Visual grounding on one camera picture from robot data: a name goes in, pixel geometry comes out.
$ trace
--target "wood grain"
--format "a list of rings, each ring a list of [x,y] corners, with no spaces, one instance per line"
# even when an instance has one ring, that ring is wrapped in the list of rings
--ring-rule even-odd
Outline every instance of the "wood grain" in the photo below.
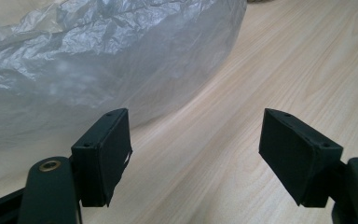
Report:
[[[297,207],[259,156],[266,107],[344,146],[343,161],[358,157],[358,0],[248,5],[234,50],[197,97],[131,130],[111,207],[83,208],[84,222],[331,223],[333,202]],[[25,177],[0,178],[0,196]]]

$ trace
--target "white plastic sheet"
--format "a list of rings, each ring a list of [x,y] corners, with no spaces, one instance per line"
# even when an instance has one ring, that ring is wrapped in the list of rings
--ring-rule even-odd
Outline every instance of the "white plastic sheet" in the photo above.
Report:
[[[0,148],[119,107],[131,126],[178,108],[225,60],[245,9],[245,0],[69,0],[0,26]]]

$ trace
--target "hole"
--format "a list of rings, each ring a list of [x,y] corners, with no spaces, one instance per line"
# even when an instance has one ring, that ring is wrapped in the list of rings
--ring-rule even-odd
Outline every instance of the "hole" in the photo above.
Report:
[[[41,172],[48,172],[57,169],[60,165],[60,161],[46,161],[39,166],[39,170]]]
[[[51,162],[48,162],[48,163],[43,164],[43,168],[45,168],[45,169],[50,169],[50,168],[52,168],[52,167],[54,167],[54,166],[56,166],[56,165],[57,165],[57,162],[56,162],[56,161],[51,161]]]

